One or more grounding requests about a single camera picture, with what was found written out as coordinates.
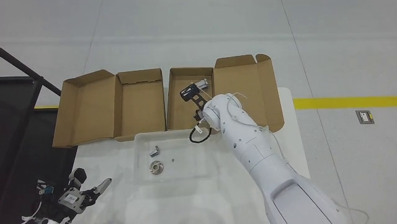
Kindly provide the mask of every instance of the white cable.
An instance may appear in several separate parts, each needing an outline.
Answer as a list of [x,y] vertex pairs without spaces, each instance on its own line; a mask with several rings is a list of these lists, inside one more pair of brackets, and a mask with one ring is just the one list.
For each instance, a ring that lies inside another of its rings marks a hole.
[[[244,96],[243,94],[238,93],[238,92],[234,93],[234,94],[229,98],[228,103],[227,103],[227,105],[226,105],[226,109],[227,109],[227,111],[228,111],[228,113],[229,113],[231,119],[234,120],[235,122],[240,123],[241,125],[250,126],[250,127],[256,127],[256,128],[260,128],[260,129],[267,129],[267,131],[274,137],[274,139],[275,139],[275,141],[276,141],[276,143],[277,143],[277,146],[279,147],[280,155],[281,155],[282,159],[287,163],[287,165],[290,166],[290,168],[291,168],[293,171],[295,171],[295,173],[297,173],[297,171],[291,166],[291,164],[290,164],[290,163],[288,162],[288,160],[285,158],[285,156],[284,156],[284,154],[283,154],[283,152],[282,152],[282,150],[281,150],[281,146],[280,146],[279,140],[278,140],[277,137],[274,135],[274,133],[272,133],[268,128],[265,128],[265,127],[262,127],[262,126],[259,126],[259,125],[253,125],[253,124],[248,124],[248,123],[240,122],[240,121],[237,119],[237,116],[235,116],[235,115],[233,116],[233,115],[230,113],[230,111],[229,111],[229,103],[230,103],[230,100],[231,100],[231,99],[234,97],[234,95],[236,95],[236,94],[239,94],[240,96],[243,96],[243,97],[247,98],[246,96]],[[349,207],[342,206],[341,204],[339,204],[338,202],[336,202],[334,199],[333,199],[333,201],[334,201],[334,203],[335,203],[336,205],[340,206],[341,208],[346,208],[346,209],[351,210],[351,211],[357,211],[357,212],[363,213],[363,214],[367,217],[367,219],[366,219],[366,221],[365,221],[364,224],[367,224],[367,223],[368,223],[368,221],[369,221],[369,219],[370,219],[370,216],[369,216],[369,214],[367,214],[365,211],[359,210],[359,209],[356,209],[356,208],[349,208]]]
[[38,212],[38,210],[40,210],[40,207],[42,206],[42,202],[40,202],[40,204],[38,205],[38,208],[37,208],[37,210],[36,210],[36,212],[32,215],[32,216],[29,216],[29,217],[22,217],[22,220],[24,221],[24,222],[22,222],[22,224],[26,224],[28,221],[30,221],[30,220],[34,220],[36,217],[35,217],[35,215],[36,215],[36,213]]
[[334,200],[334,199],[333,199],[333,201],[334,201],[334,203],[335,203],[336,205],[340,206],[341,208],[345,208],[345,209],[348,209],[348,210],[351,210],[351,211],[356,211],[356,212],[363,213],[363,214],[367,217],[367,219],[365,220],[364,224],[367,224],[368,221],[370,220],[370,215],[367,214],[365,211],[359,210],[359,209],[356,209],[356,208],[349,208],[349,207],[342,206],[341,204],[339,204],[339,203],[338,203],[336,200]]

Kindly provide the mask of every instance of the cardboard box lid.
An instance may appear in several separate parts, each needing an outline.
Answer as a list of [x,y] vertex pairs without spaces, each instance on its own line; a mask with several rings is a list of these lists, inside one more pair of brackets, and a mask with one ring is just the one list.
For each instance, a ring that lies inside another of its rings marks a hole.
[[239,92],[244,110],[254,121],[276,132],[284,126],[272,60],[258,54],[219,58],[213,72],[214,95]]
[[160,68],[117,74],[122,85],[122,127],[115,139],[166,130],[163,75]]
[[116,77],[100,70],[63,82],[56,118],[54,147],[114,137]]

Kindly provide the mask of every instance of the black metal frame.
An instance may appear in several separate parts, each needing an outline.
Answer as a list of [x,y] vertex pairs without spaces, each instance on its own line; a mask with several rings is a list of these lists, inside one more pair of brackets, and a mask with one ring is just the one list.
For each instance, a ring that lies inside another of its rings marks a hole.
[[43,86],[45,86],[47,89],[50,91],[54,92],[58,96],[61,96],[61,90],[55,87],[52,83],[48,82],[46,79],[44,79],[42,76],[37,74],[34,70],[30,69],[27,67],[25,64],[23,64],[21,61],[19,61],[17,58],[6,52],[4,49],[0,48],[0,57],[6,60],[8,63],[12,64],[16,68],[20,69],[23,71],[26,75],[30,76],[33,80],[35,81],[40,81],[42,82]]
[[33,114],[34,107],[36,105],[38,95],[42,89],[42,86],[45,86],[50,91],[54,92],[58,96],[61,96],[61,90],[55,87],[52,83],[48,82],[42,76],[37,74],[35,71],[30,69],[28,66],[20,62],[17,58],[13,57],[11,54],[6,52],[4,49],[0,48],[0,57],[23,71],[29,77],[7,77],[7,81],[15,81],[15,82],[25,82],[26,80],[33,82],[33,93],[32,98],[29,101],[29,104],[25,110],[24,117],[17,124],[17,128],[11,138],[12,145],[7,152],[6,157],[4,158],[4,163],[1,165],[1,171],[4,172],[2,175],[2,179],[0,180],[0,202],[2,202],[4,197],[4,189],[7,187],[9,183],[9,175],[12,172],[12,168],[14,167],[15,157],[18,154],[20,149],[20,144],[24,138],[27,126],[29,124],[30,117]]

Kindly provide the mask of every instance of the white floor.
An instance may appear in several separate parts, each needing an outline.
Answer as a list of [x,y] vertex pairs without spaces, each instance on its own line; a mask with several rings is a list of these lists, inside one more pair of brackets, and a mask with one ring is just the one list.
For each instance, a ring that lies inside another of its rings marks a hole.
[[[61,87],[107,69],[213,66],[268,54],[293,97],[397,95],[396,0],[0,0],[0,46]],[[0,60],[0,76],[21,73]],[[38,105],[57,105],[43,91]],[[397,109],[298,110],[311,177],[331,197],[397,221]],[[360,213],[351,213],[355,224]]]

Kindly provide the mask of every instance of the metal washer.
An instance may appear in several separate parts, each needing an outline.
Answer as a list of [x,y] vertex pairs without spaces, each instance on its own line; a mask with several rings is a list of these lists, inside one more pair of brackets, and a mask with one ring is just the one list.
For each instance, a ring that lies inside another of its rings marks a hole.
[[149,167],[149,170],[153,175],[158,175],[162,173],[163,169],[164,169],[164,165],[162,164],[162,162],[158,160],[153,161]]

